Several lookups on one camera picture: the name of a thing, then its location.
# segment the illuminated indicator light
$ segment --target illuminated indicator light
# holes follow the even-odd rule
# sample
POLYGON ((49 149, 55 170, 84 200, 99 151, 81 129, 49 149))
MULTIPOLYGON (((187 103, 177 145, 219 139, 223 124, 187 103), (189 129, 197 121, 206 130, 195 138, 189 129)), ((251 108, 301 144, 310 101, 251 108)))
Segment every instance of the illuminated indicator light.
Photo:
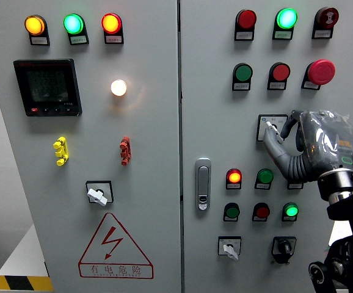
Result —
POLYGON ((31 35, 40 35, 45 31, 45 22, 37 15, 31 15, 24 21, 24 27, 31 35))
POLYGON ((239 79, 240 81, 247 81, 252 76, 252 70, 247 65, 241 65, 236 70, 236 74, 235 75, 236 75, 236 78, 239 79))
POLYGON ((243 29, 251 29, 257 22, 257 15, 252 10, 242 10, 238 17, 238 24, 243 29))
POLYGON ((313 62, 308 69, 309 80, 317 85, 328 84, 335 75, 335 65, 327 59, 313 62))
POLYGON ((273 78, 276 81, 284 81, 291 74, 291 70, 285 64, 276 66, 273 70, 273 78))
POLYGON ((263 184, 269 184, 274 179, 273 172, 270 169, 263 169, 258 172, 258 180, 263 184))
POLYGON ((295 203, 287 203, 284 205, 284 212, 288 217, 294 217, 299 213, 299 208, 295 203))
POLYGON ((83 19, 77 14, 69 14, 64 18, 64 27, 72 35, 79 34, 84 27, 83 19))
POLYGON ((228 180, 232 183, 238 183, 241 179, 241 175, 239 173, 232 173, 229 177, 228 180))
POLYGON ((111 92, 116 96, 123 96, 126 93, 126 89, 126 82, 121 79, 113 81, 111 84, 111 92))
POLYGON ((282 29, 291 29, 297 21, 297 12, 292 8, 284 8, 277 15, 277 24, 282 29))
POLYGON ((270 210, 268 208, 259 208, 257 209, 257 217, 260 219, 265 219, 269 217, 270 210))
POLYGON ((121 18, 114 13, 108 13, 102 17, 102 28, 108 34, 117 33, 121 29, 121 26, 121 18))
POLYGON ((227 209, 227 217, 234 219, 236 218, 238 215, 240 215, 240 210, 238 208, 230 208, 227 209))

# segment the lightning bolt symbol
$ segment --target lightning bolt symbol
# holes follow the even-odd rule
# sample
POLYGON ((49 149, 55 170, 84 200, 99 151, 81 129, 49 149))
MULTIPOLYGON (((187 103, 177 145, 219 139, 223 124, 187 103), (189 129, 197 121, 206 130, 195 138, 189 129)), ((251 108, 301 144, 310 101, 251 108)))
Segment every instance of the lightning bolt symbol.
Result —
POLYGON ((118 239, 107 241, 109 239, 109 237, 111 236, 111 234, 113 234, 114 231, 115 231, 115 227, 113 226, 113 227, 111 227, 110 231, 108 232, 108 234, 106 235, 106 237, 102 241, 102 245, 116 242, 113 249, 109 253, 106 254, 106 256, 104 257, 104 260, 107 260, 108 258, 111 257, 111 253, 113 252, 113 250, 115 250, 115 248, 119 245, 119 243, 121 243, 121 241, 123 239, 123 238, 118 238, 118 239))

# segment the plastic wrap covering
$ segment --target plastic wrap covering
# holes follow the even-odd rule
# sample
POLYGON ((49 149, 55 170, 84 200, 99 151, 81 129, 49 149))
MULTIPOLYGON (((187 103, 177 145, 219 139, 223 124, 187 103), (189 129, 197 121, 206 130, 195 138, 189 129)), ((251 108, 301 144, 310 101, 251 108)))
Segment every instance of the plastic wrap covering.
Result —
POLYGON ((353 169, 353 126, 348 120, 326 110, 301 113, 308 160, 319 174, 337 168, 353 169))
POLYGON ((320 174, 314 171, 308 161, 307 152, 304 151, 300 156, 288 154, 282 145, 278 143, 277 134, 272 126, 265 129, 263 144, 281 174, 288 181, 303 183, 318 180, 320 174))

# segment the yellow indicator light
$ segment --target yellow indicator light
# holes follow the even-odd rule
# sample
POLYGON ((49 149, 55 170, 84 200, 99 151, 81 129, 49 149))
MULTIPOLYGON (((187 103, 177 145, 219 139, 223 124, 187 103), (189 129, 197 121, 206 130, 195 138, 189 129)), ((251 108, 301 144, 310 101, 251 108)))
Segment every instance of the yellow indicator light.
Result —
POLYGON ((39 15, 30 15, 24 21, 24 27, 31 35, 40 35, 45 31, 45 21, 39 15))
POLYGON ((232 183, 238 183, 241 179, 241 176, 239 173, 232 173, 229 178, 230 182, 232 183))
POLYGON ((102 27, 108 34, 115 34, 121 29, 121 26, 121 18, 114 13, 108 13, 102 18, 102 27))
POLYGON ((111 84, 111 92, 116 96, 123 96, 126 93, 126 89, 126 82, 121 79, 117 79, 111 84))

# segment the white switch knob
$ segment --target white switch knob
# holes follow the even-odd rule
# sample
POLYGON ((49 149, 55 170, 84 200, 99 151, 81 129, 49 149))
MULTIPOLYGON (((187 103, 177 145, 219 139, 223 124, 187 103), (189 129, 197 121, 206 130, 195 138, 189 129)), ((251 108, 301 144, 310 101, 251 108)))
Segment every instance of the white switch knob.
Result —
POLYGON ((232 246, 228 246, 226 244, 223 245, 224 252, 227 254, 227 256, 234 261, 239 261, 238 254, 234 251, 232 246))
POLYGON ((102 191, 95 191, 92 188, 88 191, 87 195, 91 198, 94 202, 100 204, 101 206, 105 206, 107 203, 107 198, 103 196, 102 191))

